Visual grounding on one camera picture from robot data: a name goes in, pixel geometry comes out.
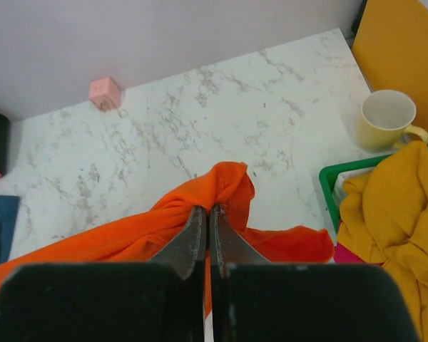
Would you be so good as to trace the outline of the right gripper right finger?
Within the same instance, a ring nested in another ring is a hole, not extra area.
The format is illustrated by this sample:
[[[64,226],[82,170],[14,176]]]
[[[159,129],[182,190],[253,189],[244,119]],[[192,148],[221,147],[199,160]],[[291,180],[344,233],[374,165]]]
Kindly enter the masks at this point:
[[[210,211],[209,247],[213,338],[215,341],[230,341],[226,290],[228,265],[263,265],[270,261],[233,229],[227,213],[219,204]]]

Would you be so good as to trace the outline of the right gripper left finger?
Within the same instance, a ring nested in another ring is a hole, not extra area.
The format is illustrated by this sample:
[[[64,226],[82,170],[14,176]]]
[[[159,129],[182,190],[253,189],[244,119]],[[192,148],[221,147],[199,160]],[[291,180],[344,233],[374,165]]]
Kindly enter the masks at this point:
[[[151,259],[170,268],[173,277],[165,300],[162,341],[205,340],[206,230],[206,210],[195,206],[184,228]]]

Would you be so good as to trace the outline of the orange t shirt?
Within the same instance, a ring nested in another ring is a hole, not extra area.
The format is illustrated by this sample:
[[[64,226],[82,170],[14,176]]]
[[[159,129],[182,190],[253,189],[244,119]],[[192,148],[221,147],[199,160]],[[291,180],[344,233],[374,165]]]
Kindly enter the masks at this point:
[[[228,221],[270,261],[326,263],[335,246],[327,230],[296,226],[263,231],[247,226],[255,188],[240,162],[219,162],[200,177],[163,196],[149,211],[63,239],[0,265],[0,286],[12,271],[42,262],[147,261],[185,226],[194,206],[211,210],[220,204]]]

